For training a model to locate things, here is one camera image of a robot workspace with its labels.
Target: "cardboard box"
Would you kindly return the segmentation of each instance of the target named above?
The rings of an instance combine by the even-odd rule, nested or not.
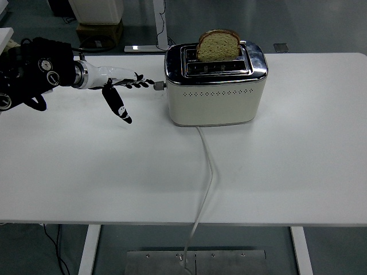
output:
[[[83,25],[78,24],[76,33],[79,37],[81,48],[109,48],[120,42],[123,31],[122,20],[117,25]]]

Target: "bread slice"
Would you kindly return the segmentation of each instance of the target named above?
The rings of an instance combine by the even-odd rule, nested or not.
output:
[[[201,62],[234,60],[240,55],[240,38],[233,30],[210,30],[204,33],[196,47]]]

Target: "white toaster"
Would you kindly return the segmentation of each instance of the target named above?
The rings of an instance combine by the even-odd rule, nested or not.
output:
[[[172,46],[165,56],[169,114],[179,126],[244,123],[257,112],[268,67],[261,49],[241,41],[231,61],[199,62],[197,44]]]

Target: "floor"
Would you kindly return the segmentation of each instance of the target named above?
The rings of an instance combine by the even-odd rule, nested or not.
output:
[[[44,37],[79,46],[77,22],[55,17],[45,0],[11,0],[0,27],[14,29],[13,40]],[[292,53],[360,52],[367,54],[367,2],[358,0],[167,0],[168,36],[176,43],[196,42],[205,31],[226,28],[244,40],[275,53],[274,43],[287,43]],[[153,1],[124,1],[124,32],[106,54],[125,54],[125,45],[155,45]],[[55,239],[57,225],[47,225]],[[183,247],[188,227],[103,226],[94,274],[124,274],[127,250]],[[367,274],[367,228],[306,227],[315,275]],[[77,274],[87,225],[62,225],[61,257]],[[296,274],[286,227],[201,226],[197,248],[263,249],[270,274]],[[38,224],[0,226],[0,272],[61,274],[55,249]]]

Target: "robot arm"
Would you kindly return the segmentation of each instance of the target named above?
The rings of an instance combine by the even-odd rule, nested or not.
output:
[[[154,82],[133,70],[110,66],[95,67],[84,56],[74,61],[70,44],[35,38],[23,40],[20,47],[11,48],[0,56],[0,111],[17,105],[46,110],[42,94],[52,88],[72,86],[76,89],[102,89],[113,113],[128,123],[128,116],[115,85],[148,87]]]

